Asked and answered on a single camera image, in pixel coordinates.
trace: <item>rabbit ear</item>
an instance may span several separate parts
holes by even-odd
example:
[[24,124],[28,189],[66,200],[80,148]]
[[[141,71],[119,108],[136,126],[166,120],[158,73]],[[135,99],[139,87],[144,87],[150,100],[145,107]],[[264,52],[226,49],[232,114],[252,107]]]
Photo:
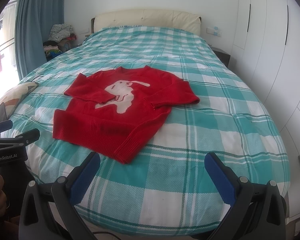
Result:
[[130,81],[131,83],[138,83],[138,84],[140,84],[140,85],[144,85],[144,86],[146,86],[146,87],[150,87],[150,84],[148,84],[148,83],[143,83],[143,82],[140,82],[140,81]]

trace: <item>dark nightstand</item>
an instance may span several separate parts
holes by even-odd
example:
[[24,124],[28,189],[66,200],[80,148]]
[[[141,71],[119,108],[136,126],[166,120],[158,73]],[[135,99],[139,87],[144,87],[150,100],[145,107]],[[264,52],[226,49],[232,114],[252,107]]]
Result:
[[230,55],[228,53],[226,53],[225,51],[223,51],[222,49],[218,49],[215,47],[210,47],[214,54],[216,54],[216,56],[220,59],[220,61],[226,66],[228,67],[229,64],[229,60],[230,60]]

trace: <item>cream leather headboard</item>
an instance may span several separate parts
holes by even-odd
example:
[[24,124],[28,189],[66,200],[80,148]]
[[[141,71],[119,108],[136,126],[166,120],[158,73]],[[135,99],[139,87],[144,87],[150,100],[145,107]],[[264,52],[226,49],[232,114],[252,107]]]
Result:
[[170,27],[200,35],[201,17],[188,12],[163,9],[123,10],[97,15],[91,20],[91,31],[93,33],[105,27],[125,25]]

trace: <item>bed sheet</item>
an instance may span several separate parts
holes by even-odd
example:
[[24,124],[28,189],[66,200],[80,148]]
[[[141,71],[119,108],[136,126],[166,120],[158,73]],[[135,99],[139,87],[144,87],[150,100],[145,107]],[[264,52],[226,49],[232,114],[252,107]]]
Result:
[[273,179],[285,195],[289,162],[280,134],[249,87],[228,70],[199,36],[170,28],[114,27],[91,35],[31,72],[39,86],[12,115],[14,137],[38,128],[26,165],[39,183],[53,182],[78,166],[90,150],[52,138],[55,109],[79,73],[149,65],[189,81],[197,105],[175,106],[165,124],[130,164],[100,155],[101,165],[82,202],[87,221],[130,235],[181,236],[212,230],[223,202],[204,168],[215,152],[238,176]]

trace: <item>white animal design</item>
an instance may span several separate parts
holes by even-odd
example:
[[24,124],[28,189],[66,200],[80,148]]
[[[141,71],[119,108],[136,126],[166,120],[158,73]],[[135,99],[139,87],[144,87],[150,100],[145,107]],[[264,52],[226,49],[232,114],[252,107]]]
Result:
[[100,108],[107,105],[116,105],[118,114],[125,113],[127,109],[131,106],[132,100],[134,98],[133,94],[131,93],[133,89],[132,87],[130,87],[133,83],[138,83],[146,87],[150,86],[147,83],[139,81],[118,80],[117,82],[105,88],[105,91],[115,95],[115,98],[106,102],[105,104],[96,104],[96,108]]

